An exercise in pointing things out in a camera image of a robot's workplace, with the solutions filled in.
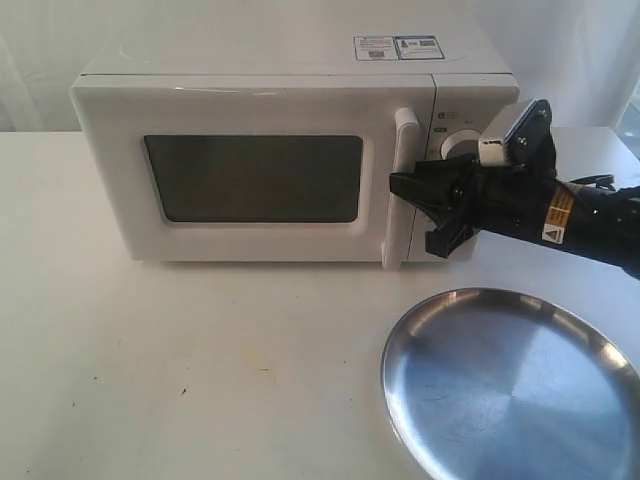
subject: yellow warning sticker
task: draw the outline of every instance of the yellow warning sticker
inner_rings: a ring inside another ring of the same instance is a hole
[[[577,193],[582,188],[581,185],[573,183],[565,183],[563,186],[558,186],[549,210],[547,211],[547,218],[542,228],[542,239],[562,245],[564,243],[564,234],[569,223],[569,217],[576,201],[570,192]]]

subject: white backdrop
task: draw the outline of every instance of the white backdrop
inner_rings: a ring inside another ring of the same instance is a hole
[[[143,1],[0,0],[0,131],[78,129],[69,86]],[[640,76],[640,0],[465,1],[556,125],[617,122]]]

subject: metal plate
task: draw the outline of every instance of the metal plate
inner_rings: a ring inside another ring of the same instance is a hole
[[[640,478],[640,379],[575,315],[515,292],[436,295],[395,326],[382,385],[433,479]]]

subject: microwave door handle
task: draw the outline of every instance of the microwave door handle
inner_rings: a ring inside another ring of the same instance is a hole
[[[420,152],[422,128],[410,108],[396,111],[396,149],[393,173],[412,173]],[[390,194],[387,212],[387,231],[382,245],[382,265],[387,270],[398,270],[409,256],[415,207],[400,197]]]

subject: dial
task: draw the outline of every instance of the dial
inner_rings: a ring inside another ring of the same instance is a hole
[[[478,139],[480,132],[476,130],[459,130],[449,135],[440,147],[443,160],[459,157],[466,153],[478,154]]]

